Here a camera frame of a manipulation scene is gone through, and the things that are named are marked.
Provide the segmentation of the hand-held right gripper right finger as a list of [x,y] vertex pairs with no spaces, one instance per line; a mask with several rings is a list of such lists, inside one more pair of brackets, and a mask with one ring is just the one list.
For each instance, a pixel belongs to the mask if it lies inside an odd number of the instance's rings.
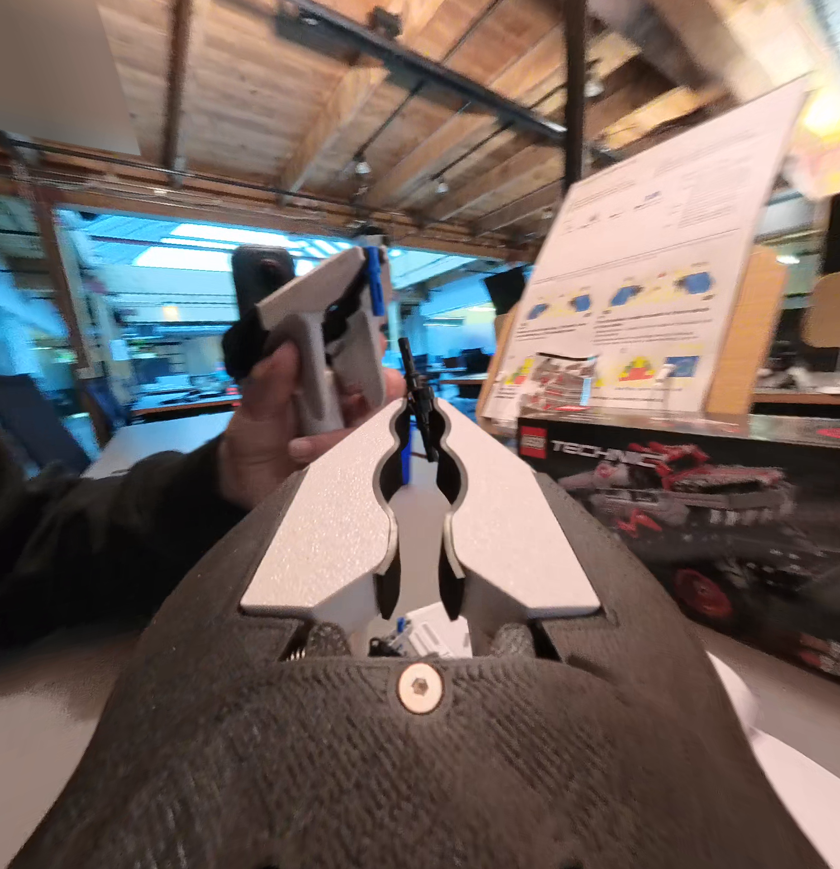
[[436,400],[436,485],[448,503],[438,576],[471,653],[505,625],[600,613],[600,601],[534,471],[447,401]]

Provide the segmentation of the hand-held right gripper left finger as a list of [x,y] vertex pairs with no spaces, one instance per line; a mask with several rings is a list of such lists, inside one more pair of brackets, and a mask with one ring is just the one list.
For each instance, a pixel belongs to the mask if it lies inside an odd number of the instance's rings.
[[240,601],[243,614],[330,623],[354,635],[401,590],[391,500],[404,485],[410,409],[393,401],[306,469]]

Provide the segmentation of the black monitor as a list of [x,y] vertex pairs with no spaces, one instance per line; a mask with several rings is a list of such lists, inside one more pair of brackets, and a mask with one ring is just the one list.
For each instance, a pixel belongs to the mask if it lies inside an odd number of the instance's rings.
[[507,315],[516,306],[526,286],[523,266],[499,271],[482,280],[494,307],[496,318]]

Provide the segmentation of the person's left hand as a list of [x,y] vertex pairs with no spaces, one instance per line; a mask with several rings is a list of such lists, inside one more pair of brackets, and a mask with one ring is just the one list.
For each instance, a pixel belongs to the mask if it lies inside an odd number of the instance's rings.
[[323,434],[304,434],[296,406],[300,364],[292,342],[284,342],[257,363],[243,383],[242,401],[220,440],[220,492],[245,511],[252,511],[289,476],[315,462],[377,411],[355,388],[340,386],[347,426]]

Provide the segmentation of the black toy connector piece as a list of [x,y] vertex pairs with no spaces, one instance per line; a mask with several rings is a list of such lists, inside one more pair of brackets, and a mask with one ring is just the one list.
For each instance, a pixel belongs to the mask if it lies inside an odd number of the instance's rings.
[[415,427],[421,435],[426,460],[429,463],[436,463],[438,462],[438,450],[431,428],[434,393],[425,376],[416,366],[410,341],[406,336],[398,339],[398,347],[404,365],[406,400],[414,418]]

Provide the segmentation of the person's left forearm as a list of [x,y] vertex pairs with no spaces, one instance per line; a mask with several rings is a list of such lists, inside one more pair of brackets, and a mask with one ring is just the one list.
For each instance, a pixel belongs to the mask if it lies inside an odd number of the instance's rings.
[[0,652],[154,615],[247,515],[221,494],[221,439],[117,476],[27,477],[0,430]]

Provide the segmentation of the beige cardboard panel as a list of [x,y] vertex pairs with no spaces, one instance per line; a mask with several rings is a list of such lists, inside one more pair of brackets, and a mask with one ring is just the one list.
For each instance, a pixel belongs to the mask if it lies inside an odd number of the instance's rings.
[[801,338],[812,349],[840,349],[840,272],[816,282],[802,319]]

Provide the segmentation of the white background table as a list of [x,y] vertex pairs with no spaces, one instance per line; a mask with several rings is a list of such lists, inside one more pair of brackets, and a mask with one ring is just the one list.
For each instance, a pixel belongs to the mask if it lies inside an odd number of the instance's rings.
[[154,454],[190,453],[220,435],[231,417],[232,413],[226,412],[125,427],[102,448],[100,458],[82,476],[102,479],[121,475]]

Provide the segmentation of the black ceiling track rail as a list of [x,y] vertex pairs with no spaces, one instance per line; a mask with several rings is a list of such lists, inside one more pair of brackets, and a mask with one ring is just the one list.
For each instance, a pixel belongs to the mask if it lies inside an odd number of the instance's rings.
[[505,124],[555,144],[564,144],[566,127],[551,122],[536,112],[452,71],[440,62],[429,60],[401,43],[378,35],[368,27],[317,2],[295,1],[299,21],[322,29],[327,38],[343,43],[362,56],[374,58],[389,71],[401,72],[423,84],[458,95],[469,104],[495,115]]

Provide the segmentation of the black ceiling pole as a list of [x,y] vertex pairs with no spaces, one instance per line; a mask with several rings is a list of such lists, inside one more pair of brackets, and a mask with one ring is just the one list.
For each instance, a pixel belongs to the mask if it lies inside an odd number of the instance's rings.
[[582,179],[584,162],[585,85],[587,77],[587,9],[585,1],[564,1],[566,101],[563,139],[563,196]]

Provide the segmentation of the dark chair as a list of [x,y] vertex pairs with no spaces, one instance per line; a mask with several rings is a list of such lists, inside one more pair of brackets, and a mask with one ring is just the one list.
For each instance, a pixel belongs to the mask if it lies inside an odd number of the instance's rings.
[[91,460],[29,375],[0,375],[0,425],[39,470],[81,475]]

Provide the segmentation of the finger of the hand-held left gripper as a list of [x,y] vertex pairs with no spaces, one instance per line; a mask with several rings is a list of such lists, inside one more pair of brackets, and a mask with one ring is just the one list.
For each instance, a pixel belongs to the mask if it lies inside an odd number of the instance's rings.
[[309,273],[295,277],[256,305],[263,330],[276,330],[287,320],[304,318],[318,328],[325,315],[348,292],[366,265],[363,248],[352,247],[321,261]]
[[372,315],[365,268],[342,299],[328,311],[328,364],[344,392],[361,395],[367,407],[379,409],[386,402],[382,373],[381,330],[386,328],[392,300],[389,251],[378,246],[382,259],[382,284],[386,312]]

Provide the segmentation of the printed instruction sheet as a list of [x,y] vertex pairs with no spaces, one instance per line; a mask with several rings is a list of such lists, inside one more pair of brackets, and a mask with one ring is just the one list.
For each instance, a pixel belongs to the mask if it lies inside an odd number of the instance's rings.
[[593,407],[702,411],[808,94],[802,76],[571,187],[478,415],[515,423],[536,353],[597,355]]

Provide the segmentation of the black toy set box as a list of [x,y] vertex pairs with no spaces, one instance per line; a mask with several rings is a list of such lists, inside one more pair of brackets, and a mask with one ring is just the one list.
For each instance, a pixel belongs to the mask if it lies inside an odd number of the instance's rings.
[[840,420],[524,415],[515,439],[692,621],[840,680]]

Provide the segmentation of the clear bag of toy parts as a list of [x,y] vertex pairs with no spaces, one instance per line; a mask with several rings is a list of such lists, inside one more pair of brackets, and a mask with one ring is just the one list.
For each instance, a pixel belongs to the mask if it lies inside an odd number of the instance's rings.
[[588,407],[597,355],[536,353],[518,402],[520,416],[558,414]]

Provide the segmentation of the white paper sheet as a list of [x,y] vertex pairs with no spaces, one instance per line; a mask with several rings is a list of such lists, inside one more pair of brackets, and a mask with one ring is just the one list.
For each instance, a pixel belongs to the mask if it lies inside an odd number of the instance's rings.
[[776,795],[827,865],[840,868],[840,779],[760,730],[758,701],[747,684],[719,658],[708,657]]

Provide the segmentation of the cardboard stand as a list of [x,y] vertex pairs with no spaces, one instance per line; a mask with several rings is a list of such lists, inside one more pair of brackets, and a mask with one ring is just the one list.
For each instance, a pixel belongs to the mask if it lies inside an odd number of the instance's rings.
[[759,371],[773,343],[787,281],[788,267],[777,261],[773,249],[755,246],[704,403],[706,416],[738,416],[750,411]]

